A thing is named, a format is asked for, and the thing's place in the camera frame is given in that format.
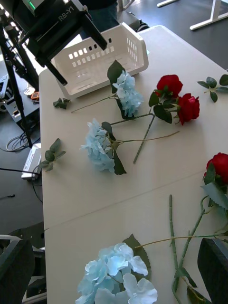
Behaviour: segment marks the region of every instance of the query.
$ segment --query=floor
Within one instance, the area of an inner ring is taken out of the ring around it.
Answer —
[[[190,25],[209,18],[212,0],[179,0],[163,8],[157,8],[159,0],[135,0],[128,9],[148,25],[165,25],[223,68],[228,68],[228,19],[195,32]],[[221,13],[228,11],[223,3]],[[0,77],[6,74],[0,62]],[[21,134],[21,129],[11,117],[0,112],[0,148],[9,139]],[[0,167],[21,169],[29,149],[20,153],[0,150]],[[41,196],[42,187],[37,187]],[[15,194],[15,198],[0,199],[0,234],[35,225],[43,220],[42,203],[37,199],[32,185],[20,178],[20,173],[0,171],[0,197]]]

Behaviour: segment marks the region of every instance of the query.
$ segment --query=tripod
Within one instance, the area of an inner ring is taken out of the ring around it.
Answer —
[[[17,60],[16,55],[9,49],[8,41],[4,36],[4,31],[6,30],[10,40],[14,44],[15,48],[18,50],[18,54],[24,64],[24,66]],[[21,115],[21,121],[23,129],[25,131],[26,137],[28,139],[28,145],[31,148],[32,142],[24,114],[24,106],[22,98],[18,89],[18,84],[16,81],[15,73],[13,67],[15,67],[16,73],[24,78],[28,83],[30,83],[38,91],[38,75],[31,64],[24,48],[18,45],[18,33],[17,31],[8,23],[8,19],[5,15],[4,10],[0,10],[0,48],[2,50],[2,55],[6,64],[6,69],[9,75],[9,81],[13,91],[14,99]]]

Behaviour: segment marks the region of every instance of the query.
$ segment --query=white plastic basket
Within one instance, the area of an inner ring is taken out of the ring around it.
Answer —
[[[68,99],[74,99],[110,84],[109,66],[117,60],[131,75],[148,67],[146,44],[139,34],[125,23],[102,33],[108,42],[103,51],[91,38],[63,49],[53,64],[67,80],[59,85]]]

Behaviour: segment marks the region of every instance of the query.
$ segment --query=red rose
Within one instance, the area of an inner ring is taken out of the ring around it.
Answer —
[[[172,97],[177,98],[183,84],[180,82],[177,75],[165,75],[159,80],[157,89],[163,91],[165,86],[168,87],[169,93],[172,92]]]
[[[228,155],[225,153],[218,153],[207,163],[207,169],[210,163],[213,163],[215,173],[220,175],[223,182],[228,185]]]
[[[184,125],[184,122],[189,122],[189,120],[199,117],[199,97],[195,98],[190,93],[185,94],[183,97],[179,97],[178,105],[181,106],[178,116],[182,125]]]

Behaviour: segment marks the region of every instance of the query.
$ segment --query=black equipment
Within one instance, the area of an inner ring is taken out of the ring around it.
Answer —
[[[219,239],[202,239],[198,268],[213,304],[228,303],[228,247]]]
[[[46,66],[62,83],[67,81],[51,64],[77,34],[85,31],[102,48],[107,42],[92,23],[85,7],[78,0],[0,0],[3,7],[23,30],[21,45],[29,38],[28,49],[41,66]]]

